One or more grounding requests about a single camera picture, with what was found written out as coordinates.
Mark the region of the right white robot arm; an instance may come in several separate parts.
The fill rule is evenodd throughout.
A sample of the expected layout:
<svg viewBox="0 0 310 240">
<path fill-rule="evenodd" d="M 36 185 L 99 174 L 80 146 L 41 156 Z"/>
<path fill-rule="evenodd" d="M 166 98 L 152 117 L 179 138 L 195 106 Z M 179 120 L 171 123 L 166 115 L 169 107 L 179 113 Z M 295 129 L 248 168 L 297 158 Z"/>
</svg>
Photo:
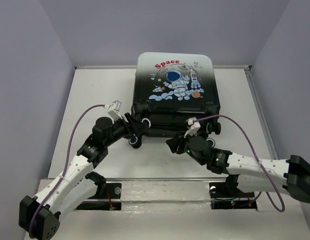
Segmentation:
<svg viewBox="0 0 310 240">
<path fill-rule="evenodd" d="M 201 136 L 176 136 L 166 140 L 174 154 L 187 154 L 207 170 L 227 175 L 225 191 L 279 192 L 310 204 L 310 164 L 301 156 L 289 159 L 261 159 L 218 149 Z"/>
</svg>

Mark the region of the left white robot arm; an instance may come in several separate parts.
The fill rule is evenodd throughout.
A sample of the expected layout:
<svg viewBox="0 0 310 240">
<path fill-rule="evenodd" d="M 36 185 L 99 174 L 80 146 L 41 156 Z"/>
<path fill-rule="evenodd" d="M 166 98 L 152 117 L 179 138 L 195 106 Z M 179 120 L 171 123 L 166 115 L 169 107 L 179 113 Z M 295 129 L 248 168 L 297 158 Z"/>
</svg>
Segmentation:
<svg viewBox="0 0 310 240">
<path fill-rule="evenodd" d="M 149 119 L 136 120 L 129 113 L 98 118 L 76 155 L 66 159 L 63 171 L 46 188 L 20 201 L 18 225 L 31 239 L 52 239 L 69 212 L 89 197 L 104 195 L 106 179 L 95 169 L 107 157 L 109 146 L 120 139 L 137 144 L 150 126 Z"/>
</svg>

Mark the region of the small black kids suitcase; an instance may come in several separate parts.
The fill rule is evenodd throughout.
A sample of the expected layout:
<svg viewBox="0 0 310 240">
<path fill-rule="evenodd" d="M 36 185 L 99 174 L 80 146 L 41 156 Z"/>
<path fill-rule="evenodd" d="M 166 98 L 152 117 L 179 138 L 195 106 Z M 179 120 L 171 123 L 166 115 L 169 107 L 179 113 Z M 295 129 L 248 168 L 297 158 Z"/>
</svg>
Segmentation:
<svg viewBox="0 0 310 240">
<path fill-rule="evenodd" d="M 221 133 L 212 60 L 202 54 L 144 52 L 137 60 L 131 115 L 148 119 L 142 135 L 173 138 L 187 131 L 189 118 L 203 119 L 199 134 Z"/>
</svg>

